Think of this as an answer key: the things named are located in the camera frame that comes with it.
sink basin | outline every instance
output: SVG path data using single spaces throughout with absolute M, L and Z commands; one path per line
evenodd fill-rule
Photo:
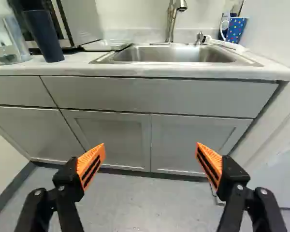
M 112 59 L 119 62 L 234 62 L 211 46 L 131 46 Z
M 254 61 L 219 46 L 187 44 L 133 44 L 91 63 L 256 65 Z

microwave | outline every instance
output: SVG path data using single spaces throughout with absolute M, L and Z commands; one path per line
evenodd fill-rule
M 95 0 L 8 0 L 28 48 L 38 48 L 22 12 L 45 9 L 50 12 L 60 46 L 76 48 L 103 38 Z

floor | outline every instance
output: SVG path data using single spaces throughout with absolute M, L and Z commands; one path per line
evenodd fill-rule
M 52 189 L 55 169 L 39 167 L 0 214 L 0 232 L 12 232 L 26 195 L 33 189 Z M 214 203 L 207 182 L 167 180 L 98 173 L 77 204 L 86 232 L 214 232 L 223 207 Z M 283 211 L 290 231 L 290 211 Z M 58 216 L 50 232 L 60 232 Z M 245 214 L 242 232 L 251 232 Z

white countertop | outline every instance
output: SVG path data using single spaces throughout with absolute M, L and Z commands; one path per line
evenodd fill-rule
M 65 60 L 46 63 L 43 56 L 32 60 L 0 66 L 2 75 L 51 75 L 51 76 L 126 76 L 210 79 L 290 80 L 290 68 L 250 52 L 243 55 L 255 60 L 262 67 L 216 65 L 167 65 L 167 64 L 89 64 L 107 52 L 78 52 L 65 55 Z

cabinet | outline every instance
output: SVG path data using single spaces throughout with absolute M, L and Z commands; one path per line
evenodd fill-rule
M 255 118 L 278 84 L 42 76 L 59 108 Z
M 150 171 L 150 115 L 62 110 L 88 150 L 105 143 L 104 167 Z
M 56 109 L 0 107 L 0 134 L 30 160 L 61 163 L 84 153 Z
M 203 175 L 195 158 L 196 142 L 227 155 L 252 119 L 151 116 L 151 171 Z
M 0 76 L 0 104 L 56 107 L 38 76 Z

